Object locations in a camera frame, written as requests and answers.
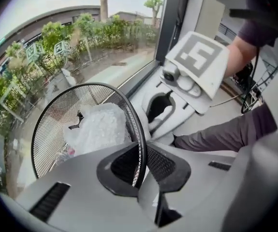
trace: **window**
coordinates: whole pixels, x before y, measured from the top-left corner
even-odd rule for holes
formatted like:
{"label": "window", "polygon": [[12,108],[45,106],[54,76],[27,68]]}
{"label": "window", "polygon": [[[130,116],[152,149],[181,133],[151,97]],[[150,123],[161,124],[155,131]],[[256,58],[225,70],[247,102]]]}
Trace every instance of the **window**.
{"label": "window", "polygon": [[4,12],[13,15],[6,22],[13,28],[0,26],[8,37],[0,54],[9,57],[0,65],[0,74],[8,69],[0,75],[0,101],[7,94],[0,108],[0,191],[12,198],[36,180],[30,145],[41,112],[73,85],[62,69],[76,84],[119,87],[158,49],[165,0],[69,0],[69,7],[67,1],[13,0]]}

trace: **bubble wrap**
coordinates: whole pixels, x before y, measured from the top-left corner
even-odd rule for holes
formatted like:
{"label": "bubble wrap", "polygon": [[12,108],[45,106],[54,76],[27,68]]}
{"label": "bubble wrap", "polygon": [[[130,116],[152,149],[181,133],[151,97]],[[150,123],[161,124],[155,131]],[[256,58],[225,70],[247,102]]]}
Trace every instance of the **bubble wrap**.
{"label": "bubble wrap", "polygon": [[97,106],[81,106],[84,116],[80,127],[69,129],[64,125],[64,139],[75,150],[75,155],[120,145],[128,138],[126,135],[126,117],[116,104],[105,103]]}

